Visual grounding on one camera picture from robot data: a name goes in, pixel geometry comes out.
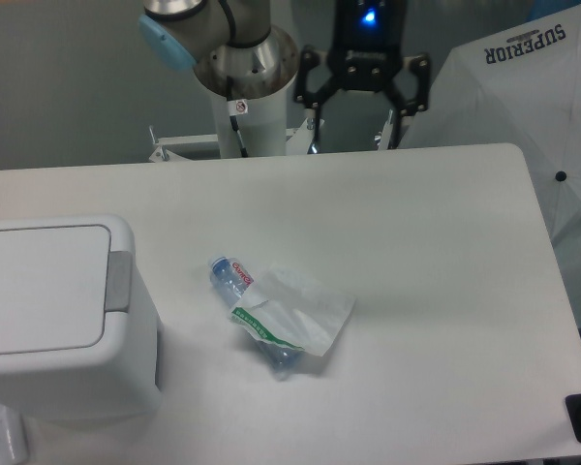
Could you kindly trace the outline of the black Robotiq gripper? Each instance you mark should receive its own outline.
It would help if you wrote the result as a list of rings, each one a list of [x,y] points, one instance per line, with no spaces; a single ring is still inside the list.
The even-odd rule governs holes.
[[[404,117],[429,108],[431,58],[428,53],[402,59],[406,19],[405,1],[337,1],[332,44],[328,52],[305,46],[299,57],[293,99],[313,120],[309,151],[321,150],[321,114],[324,104],[339,90],[382,92],[393,105],[388,148],[397,148]],[[309,73],[324,61],[330,78],[316,91],[308,89]],[[417,87],[407,99],[394,78],[402,70],[415,76]]]

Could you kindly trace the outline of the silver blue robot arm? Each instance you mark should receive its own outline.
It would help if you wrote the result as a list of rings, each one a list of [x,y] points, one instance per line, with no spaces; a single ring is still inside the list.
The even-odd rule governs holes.
[[[303,151],[321,150],[325,103],[339,92],[382,93],[393,110],[380,147],[393,149],[404,118],[429,108],[428,54],[401,53],[404,1],[338,1],[327,50],[297,47],[271,21],[269,1],[146,1],[138,29],[170,68],[195,73],[218,108],[216,131],[225,158],[287,152],[286,111],[259,105],[292,92],[306,111],[296,132]]]

